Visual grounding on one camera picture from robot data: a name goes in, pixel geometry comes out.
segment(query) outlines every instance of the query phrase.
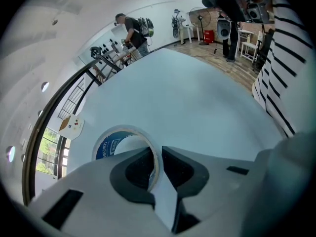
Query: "tape roll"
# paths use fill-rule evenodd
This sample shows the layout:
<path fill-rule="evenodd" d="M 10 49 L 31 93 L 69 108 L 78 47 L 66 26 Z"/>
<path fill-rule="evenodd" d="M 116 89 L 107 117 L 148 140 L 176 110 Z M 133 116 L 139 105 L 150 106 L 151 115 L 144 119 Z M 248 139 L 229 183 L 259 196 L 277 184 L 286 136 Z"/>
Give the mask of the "tape roll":
<path fill-rule="evenodd" d="M 157 183 L 159 177 L 163 175 L 163 161 L 161 147 L 159 147 L 149 136 L 148 133 L 132 125 L 118 125 L 105 131 L 97 140 L 92 154 L 92 160 L 98 160 L 113 156 L 118 144 L 125 138 L 138 136 L 148 147 L 150 147 L 154 156 L 154 170 L 150 176 L 148 191 Z"/>

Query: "small sign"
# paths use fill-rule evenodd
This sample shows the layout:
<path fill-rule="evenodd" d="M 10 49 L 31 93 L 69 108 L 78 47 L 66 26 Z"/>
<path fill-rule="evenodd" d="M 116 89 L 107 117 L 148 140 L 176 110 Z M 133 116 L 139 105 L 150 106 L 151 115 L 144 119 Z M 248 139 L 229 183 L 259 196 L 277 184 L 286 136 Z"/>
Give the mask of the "small sign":
<path fill-rule="evenodd" d="M 59 134 L 67 139 L 76 139 L 82 131 L 84 120 L 74 114 L 63 120 L 59 128 Z"/>

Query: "red box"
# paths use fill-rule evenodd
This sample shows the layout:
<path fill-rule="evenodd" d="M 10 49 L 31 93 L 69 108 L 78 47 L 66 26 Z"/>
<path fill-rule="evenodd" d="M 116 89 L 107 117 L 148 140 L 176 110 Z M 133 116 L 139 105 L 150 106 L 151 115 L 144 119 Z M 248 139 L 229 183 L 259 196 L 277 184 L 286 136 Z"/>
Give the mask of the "red box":
<path fill-rule="evenodd" d="M 204 41 L 206 43 L 214 42 L 214 31 L 213 30 L 205 30 L 204 31 Z"/>

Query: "black pants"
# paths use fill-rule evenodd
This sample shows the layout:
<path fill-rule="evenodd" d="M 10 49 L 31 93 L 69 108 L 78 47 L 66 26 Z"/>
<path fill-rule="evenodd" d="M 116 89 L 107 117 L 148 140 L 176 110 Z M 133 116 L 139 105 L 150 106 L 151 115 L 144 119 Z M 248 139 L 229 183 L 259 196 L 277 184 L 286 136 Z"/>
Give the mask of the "black pants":
<path fill-rule="evenodd" d="M 228 47 L 228 39 L 223 40 L 223 55 L 228 56 L 230 60 L 234 60 L 238 42 L 237 23 L 235 22 L 232 22 L 230 39 L 231 49 Z"/>

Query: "blue tape label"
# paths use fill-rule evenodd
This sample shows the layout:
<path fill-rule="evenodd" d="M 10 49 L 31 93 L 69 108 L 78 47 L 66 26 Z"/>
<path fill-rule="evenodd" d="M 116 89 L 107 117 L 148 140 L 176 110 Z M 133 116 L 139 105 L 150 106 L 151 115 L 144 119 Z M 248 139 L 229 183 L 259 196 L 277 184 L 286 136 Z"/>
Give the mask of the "blue tape label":
<path fill-rule="evenodd" d="M 117 148 L 118 144 L 126 137 L 133 135 L 135 134 L 131 132 L 112 133 L 110 136 L 106 137 L 100 144 L 95 159 L 98 160 L 114 155 L 115 149 Z"/>

